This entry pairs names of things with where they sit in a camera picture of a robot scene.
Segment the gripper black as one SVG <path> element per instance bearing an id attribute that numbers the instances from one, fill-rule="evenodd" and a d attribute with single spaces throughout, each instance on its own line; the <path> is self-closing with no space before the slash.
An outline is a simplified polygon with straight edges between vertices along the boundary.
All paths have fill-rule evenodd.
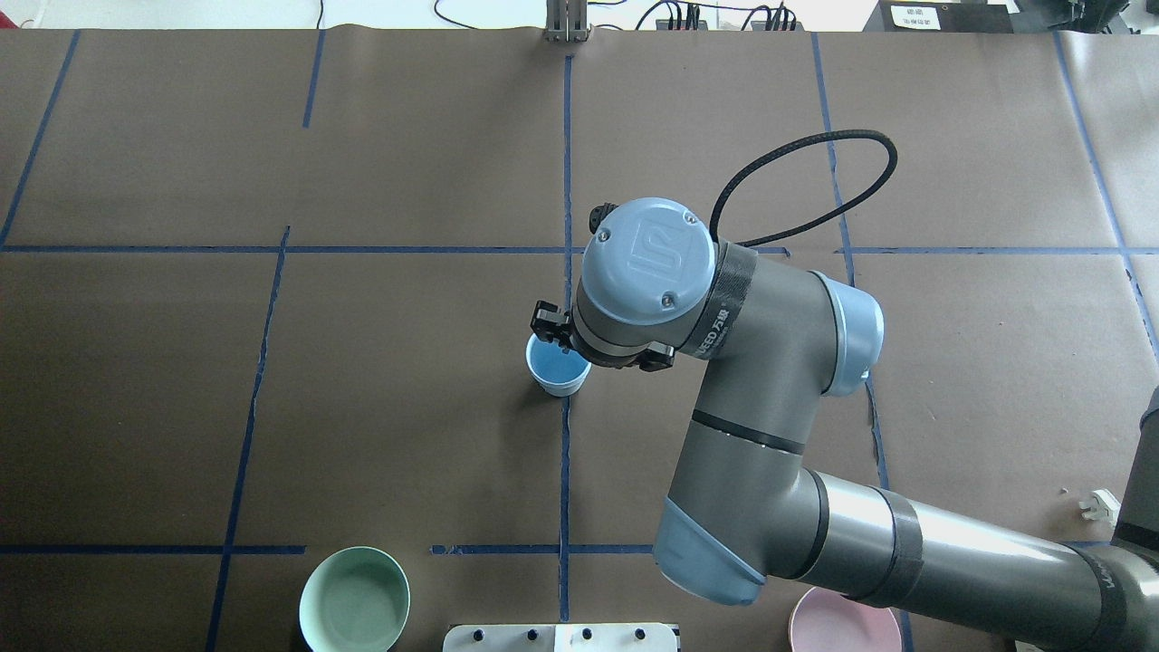
<path id="1" fill-rule="evenodd" d="M 568 308 L 539 301 L 533 340 L 592 366 L 669 369 L 677 345 L 677 206 L 603 204 L 592 210 Z"/>

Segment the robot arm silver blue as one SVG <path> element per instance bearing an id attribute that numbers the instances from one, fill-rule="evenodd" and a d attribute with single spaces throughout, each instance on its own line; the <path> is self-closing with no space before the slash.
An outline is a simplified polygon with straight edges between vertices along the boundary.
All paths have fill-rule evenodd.
<path id="1" fill-rule="evenodd" d="M 1107 545 L 1052 543 L 803 466 L 819 402 L 879 361 L 870 294 L 717 239 L 677 202 L 604 204 L 535 338 L 612 369 L 707 367 L 658 525 L 666 580 L 751 605 L 768 578 L 1049 651 L 1156 650 L 1156 401 Z"/>

